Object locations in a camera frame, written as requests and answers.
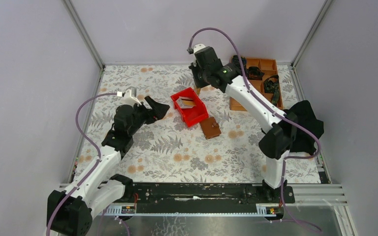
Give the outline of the red plastic bin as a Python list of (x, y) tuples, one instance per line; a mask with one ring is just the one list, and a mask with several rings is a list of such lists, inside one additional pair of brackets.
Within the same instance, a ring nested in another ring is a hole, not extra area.
[(170, 96), (174, 109), (188, 128), (209, 117), (205, 104), (192, 88), (186, 88)]

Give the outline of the brown leather card holder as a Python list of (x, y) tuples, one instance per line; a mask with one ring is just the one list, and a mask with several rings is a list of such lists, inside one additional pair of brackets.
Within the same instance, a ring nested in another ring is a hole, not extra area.
[(220, 125), (214, 117), (201, 121), (200, 127), (206, 140), (218, 137), (221, 134)]

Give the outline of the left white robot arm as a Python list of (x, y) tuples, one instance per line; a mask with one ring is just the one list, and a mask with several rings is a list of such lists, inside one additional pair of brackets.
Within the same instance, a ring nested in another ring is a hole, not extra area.
[(93, 220), (115, 200), (132, 198), (132, 180), (113, 175), (104, 187), (100, 184), (108, 172), (125, 157), (133, 145), (133, 135), (143, 126), (165, 117), (169, 105), (145, 97), (147, 108), (139, 100), (123, 98), (116, 108), (114, 121), (97, 149), (97, 157), (82, 174), (64, 190), (54, 190), (47, 200), (45, 234), (57, 232), (65, 236), (84, 236)]

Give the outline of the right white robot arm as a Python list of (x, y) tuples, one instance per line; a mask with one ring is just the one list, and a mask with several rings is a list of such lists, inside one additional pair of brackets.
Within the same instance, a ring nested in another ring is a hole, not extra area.
[(212, 47), (197, 44), (188, 47), (187, 51), (194, 56), (189, 68), (195, 85), (219, 89), (240, 103), (259, 123), (265, 135), (258, 145), (267, 165), (264, 176), (267, 186), (263, 188), (262, 195), (266, 201), (276, 202), (282, 196), (283, 161), (296, 138), (297, 128), (291, 122), (297, 121), (297, 116), (288, 115), (271, 104), (242, 76), (239, 67), (232, 63), (223, 65)]

